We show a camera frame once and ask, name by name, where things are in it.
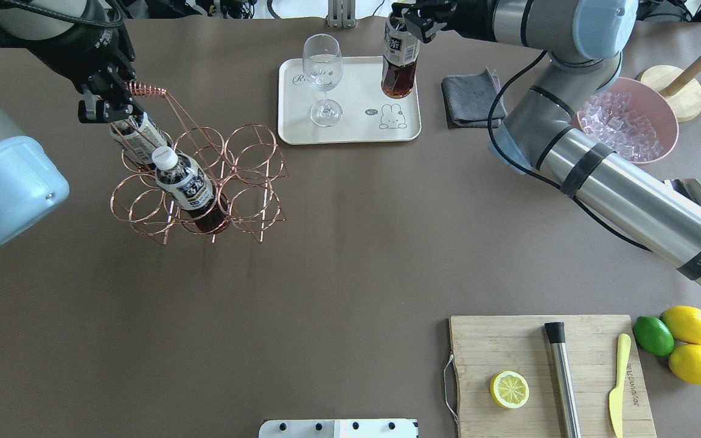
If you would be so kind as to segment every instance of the yellow knife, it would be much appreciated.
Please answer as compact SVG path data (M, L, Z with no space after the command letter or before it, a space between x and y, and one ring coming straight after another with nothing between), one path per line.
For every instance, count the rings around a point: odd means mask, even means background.
M624 377L626 364L629 362L629 349L632 348L632 339L626 333L618 335L618 351L615 353L615 388L610 391L607 399L610 402L610 422L617 438L624 438L623 424L621 423L621 408L624 401Z

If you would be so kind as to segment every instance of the copper wire bottle rack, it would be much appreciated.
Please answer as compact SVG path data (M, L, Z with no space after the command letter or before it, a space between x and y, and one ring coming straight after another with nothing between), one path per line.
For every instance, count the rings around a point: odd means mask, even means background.
M167 102L183 133L174 139L165 131L161 133L174 150L190 155L202 167L215 187L215 202L226 219L211 232L200 232L195 224L200 217L188 216L156 185L153 170L122 152L123 165L131 175L120 181L110 196L110 211L119 221L164 246L176 224L210 243L228 228L248 233L261 243L267 229L286 220L273 182L288 177L288 170L269 128L245 125L225 139L214 128L198 125L166 89L136 81L128 88L135 97L160 97ZM131 122L127 124L142 135ZM128 143L119 128L111 124L111 129L120 141Z

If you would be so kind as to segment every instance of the wine glass base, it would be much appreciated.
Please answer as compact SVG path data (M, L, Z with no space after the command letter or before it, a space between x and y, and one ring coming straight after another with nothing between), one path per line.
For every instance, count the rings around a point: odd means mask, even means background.
M310 108L310 120L319 127L333 127L343 116L343 109L334 100L319 100Z

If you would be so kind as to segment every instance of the wooden cutting board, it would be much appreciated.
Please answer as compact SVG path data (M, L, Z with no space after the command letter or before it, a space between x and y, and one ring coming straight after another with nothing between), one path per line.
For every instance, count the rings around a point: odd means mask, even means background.
M615 385L618 335L632 336L629 315L451 316L459 438L563 436L559 387L543 329L553 321L564 321L582 435L615 437L607 394ZM519 372L529 383L529 401L521 408L502 408L489 394L490 380L505 369ZM626 437L656 437L634 337L623 429Z

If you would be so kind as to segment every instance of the gray cloth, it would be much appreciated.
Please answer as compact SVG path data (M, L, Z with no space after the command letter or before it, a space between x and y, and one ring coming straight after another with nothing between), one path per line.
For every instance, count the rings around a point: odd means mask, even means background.
M451 75L442 80L442 94L453 123L462 128L487 128L489 110L499 92L499 79L489 70L476 75ZM492 127L499 127L507 117L504 99L499 100L492 117Z

